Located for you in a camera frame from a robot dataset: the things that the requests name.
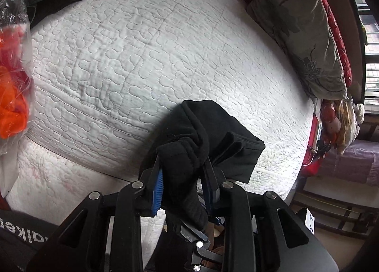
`black bag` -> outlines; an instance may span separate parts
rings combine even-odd
[[[0,271],[25,271],[28,262],[57,228],[24,213],[0,210]]]

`white quilted bedspread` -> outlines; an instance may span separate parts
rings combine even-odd
[[[313,105],[242,0],[85,0],[32,34],[36,120],[11,206],[60,222],[92,189],[118,191],[109,176],[135,180],[149,134],[186,99],[214,100],[265,142],[246,189],[290,190]]]

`quilted stitching pattern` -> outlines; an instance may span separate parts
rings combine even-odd
[[[61,224],[92,191],[110,194],[128,182],[75,164],[24,137],[18,147],[20,174],[6,197],[12,210],[21,211],[53,224]],[[162,232],[166,215],[141,217],[144,265],[149,261]]]
[[[33,31],[36,120],[28,136],[134,180],[149,134],[185,99],[212,99],[266,149],[246,187],[285,196],[313,106],[242,0],[85,0]]]

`white label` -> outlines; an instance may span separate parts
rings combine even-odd
[[[26,236],[25,236],[25,229],[23,228],[20,228],[18,226],[16,226],[17,230],[19,231],[18,233],[18,236],[19,237],[22,237],[24,239],[24,241],[26,241]]]
[[[36,242],[44,242],[44,238],[37,232],[32,232],[33,234],[33,240]]]
[[[315,233],[315,217],[312,215],[312,213],[310,213],[308,208],[307,208],[307,216],[306,216],[305,225],[312,234]]]
[[[6,222],[5,227],[12,233],[16,232],[16,228],[11,222]]]

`orange cloth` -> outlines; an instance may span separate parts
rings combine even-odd
[[[0,50],[2,48],[11,48],[14,51],[20,47],[21,39],[24,35],[25,28],[21,25],[11,25],[0,28]]]
[[[8,69],[0,65],[0,137],[7,139],[25,130],[28,104],[13,82]]]

